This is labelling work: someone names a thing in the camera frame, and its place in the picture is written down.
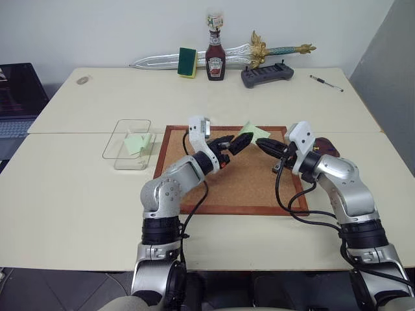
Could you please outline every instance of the green scouring pad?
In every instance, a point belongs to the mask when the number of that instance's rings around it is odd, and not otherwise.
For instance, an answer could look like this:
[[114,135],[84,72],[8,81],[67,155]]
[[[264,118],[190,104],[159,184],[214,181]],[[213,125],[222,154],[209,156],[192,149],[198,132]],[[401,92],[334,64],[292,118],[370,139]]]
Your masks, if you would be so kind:
[[196,75],[197,52],[196,50],[180,48],[179,65],[177,73],[185,78],[194,78]]

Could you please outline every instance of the table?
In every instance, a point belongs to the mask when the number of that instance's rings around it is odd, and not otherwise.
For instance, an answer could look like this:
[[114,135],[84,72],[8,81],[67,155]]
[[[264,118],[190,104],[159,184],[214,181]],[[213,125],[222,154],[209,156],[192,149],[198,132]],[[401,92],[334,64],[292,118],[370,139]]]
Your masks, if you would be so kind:
[[[319,76],[344,89],[311,79]],[[78,85],[77,80],[89,81]],[[246,89],[239,70],[225,81],[208,82],[176,71],[133,68],[78,68],[48,103],[29,133],[110,133],[119,119],[150,119],[153,132],[166,124],[185,125],[195,114],[214,125],[291,125],[308,120],[316,132],[379,132],[362,100],[341,69],[295,69],[291,81]]]
[[[139,193],[150,167],[116,171],[101,157],[105,133],[30,134],[0,175],[0,266],[131,270],[141,236]],[[388,239],[415,266],[415,179],[383,133],[316,133],[354,161],[377,202]],[[318,187],[311,209],[330,211]],[[310,216],[321,220],[321,216]],[[190,270],[330,270],[348,265],[330,228],[286,216],[196,215],[185,241]]]

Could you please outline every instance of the ketchup bottle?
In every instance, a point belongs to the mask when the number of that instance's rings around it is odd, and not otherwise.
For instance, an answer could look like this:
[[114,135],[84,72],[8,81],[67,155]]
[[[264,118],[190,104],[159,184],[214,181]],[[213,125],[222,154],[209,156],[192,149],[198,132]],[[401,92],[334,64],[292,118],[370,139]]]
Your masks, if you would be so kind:
[[211,81],[221,81],[225,76],[226,55],[220,44],[220,27],[223,26],[221,15],[212,14],[207,17],[210,31],[210,44],[206,51],[206,73]]

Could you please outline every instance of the laptop screen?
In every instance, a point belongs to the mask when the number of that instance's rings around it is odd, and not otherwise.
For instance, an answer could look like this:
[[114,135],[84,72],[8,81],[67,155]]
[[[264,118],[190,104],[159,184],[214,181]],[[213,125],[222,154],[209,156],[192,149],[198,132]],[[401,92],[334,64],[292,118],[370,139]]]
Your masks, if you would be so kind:
[[0,65],[0,119],[37,116],[48,101],[32,64]]

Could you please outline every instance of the clear plastic container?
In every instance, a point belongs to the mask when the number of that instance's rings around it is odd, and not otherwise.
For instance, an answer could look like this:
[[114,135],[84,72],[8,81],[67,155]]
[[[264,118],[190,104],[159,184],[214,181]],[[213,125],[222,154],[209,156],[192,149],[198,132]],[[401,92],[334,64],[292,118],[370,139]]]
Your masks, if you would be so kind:
[[156,134],[150,133],[150,142],[140,152],[130,155],[124,143],[130,135],[149,133],[151,121],[146,119],[118,120],[102,153],[116,170],[144,170],[148,167],[150,156],[156,140]]

